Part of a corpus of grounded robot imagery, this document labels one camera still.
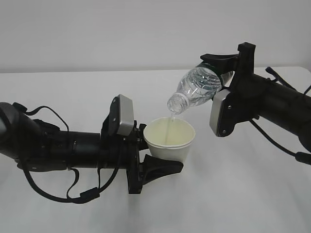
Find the white wall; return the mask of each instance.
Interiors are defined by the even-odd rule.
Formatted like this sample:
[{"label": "white wall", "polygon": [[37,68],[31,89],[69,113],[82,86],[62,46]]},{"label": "white wall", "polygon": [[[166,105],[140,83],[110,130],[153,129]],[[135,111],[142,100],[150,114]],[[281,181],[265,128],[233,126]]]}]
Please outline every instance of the white wall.
[{"label": "white wall", "polygon": [[0,72],[189,68],[257,45],[311,69],[310,0],[2,0]]}]

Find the plastic water bottle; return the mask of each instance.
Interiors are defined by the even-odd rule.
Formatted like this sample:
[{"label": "plastic water bottle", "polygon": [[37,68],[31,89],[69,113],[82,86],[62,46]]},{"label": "plastic water bottle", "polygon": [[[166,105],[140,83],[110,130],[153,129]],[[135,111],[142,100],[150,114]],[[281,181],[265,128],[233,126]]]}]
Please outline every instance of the plastic water bottle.
[{"label": "plastic water bottle", "polygon": [[212,69],[209,64],[201,63],[184,75],[177,91],[167,102],[172,113],[181,114],[189,107],[207,102],[233,76],[233,71],[217,75]]}]

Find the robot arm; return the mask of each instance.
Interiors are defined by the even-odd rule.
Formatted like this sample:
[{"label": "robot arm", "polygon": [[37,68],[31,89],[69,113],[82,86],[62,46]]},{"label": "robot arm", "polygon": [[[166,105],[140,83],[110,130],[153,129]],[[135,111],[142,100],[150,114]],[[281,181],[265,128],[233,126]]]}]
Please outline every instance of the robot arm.
[{"label": "robot arm", "polygon": [[[27,112],[27,108],[14,103],[0,103],[0,153],[14,159],[24,171],[31,187],[40,195],[58,202],[86,203],[97,197],[113,181],[119,169],[126,169],[129,194],[140,194],[142,186],[162,176],[179,173],[183,164],[146,155],[139,160],[139,151],[148,146],[143,138],[146,127],[134,120],[132,101],[119,95],[112,100],[110,112],[101,133],[71,132],[42,120],[32,120],[28,116],[36,114],[42,106]],[[110,179],[102,187],[98,186],[80,194],[78,198],[58,198],[45,193],[34,183],[31,172],[73,170],[79,178],[77,168],[114,169]]]},{"label": "robot arm", "polygon": [[213,99],[210,126],[216,136],[230,135],[237,123],[250,121],[275,146],[311,165],[311,155],[293,153],[273,141],[255,122],[259,116],[297,135],[301,144],[311,151],[311,98],[299,93],[270,67],[267,72],[276,79],[270,80],[254,74],[255,45],[240,44],[239,54],[205,54],[201,59],[221,73],[234,71],[229,87],[218,92]]}]

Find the black robotic arm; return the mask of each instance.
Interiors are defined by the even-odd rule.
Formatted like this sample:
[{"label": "black robotic arm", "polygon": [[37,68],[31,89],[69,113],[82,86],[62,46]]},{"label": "black robotic arm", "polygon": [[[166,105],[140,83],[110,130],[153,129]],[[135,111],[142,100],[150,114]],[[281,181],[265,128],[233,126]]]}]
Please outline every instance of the black robotic arm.
[{"label": "black robotic arm", "polygon": [[[162,176],[179,173],[183,164],[146,155],[139,160],[139,151],[148,146],[143,137],[146,127],[134,120],[132,101],[118,95],[112,100],[110,112],[103,122],[101,133],[71,132],[42,120],[28,116],[36,114],[41,106],[31,112],[14,103],[0,103],[0,153],[14,159],[31,187],[42,196],[58,202],[86,203],[100,196],[113,181],[119,169],[126,169],[129,194],[141,193],[142,186]],[[77,168],[114,169],[107,183],[87,190],[78,198],[71,198],[69,190],[79,179]],[[45,193],[34,183],[30,171],[47,172],[73,170],[74,184],[67,192],[67,198],[54,197]]]}]

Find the bottle neck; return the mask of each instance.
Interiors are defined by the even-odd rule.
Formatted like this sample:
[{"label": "bottle neck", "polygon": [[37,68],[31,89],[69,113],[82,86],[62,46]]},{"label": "bottle neck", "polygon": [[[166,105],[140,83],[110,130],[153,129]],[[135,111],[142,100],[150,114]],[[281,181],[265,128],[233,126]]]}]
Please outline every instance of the bottle neck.
[{"label": "bottle neck", "polygon": [[167,106],[174,114],[181,114],[190,107],[188,97],[182,93],[174,93],[167,102]]}]

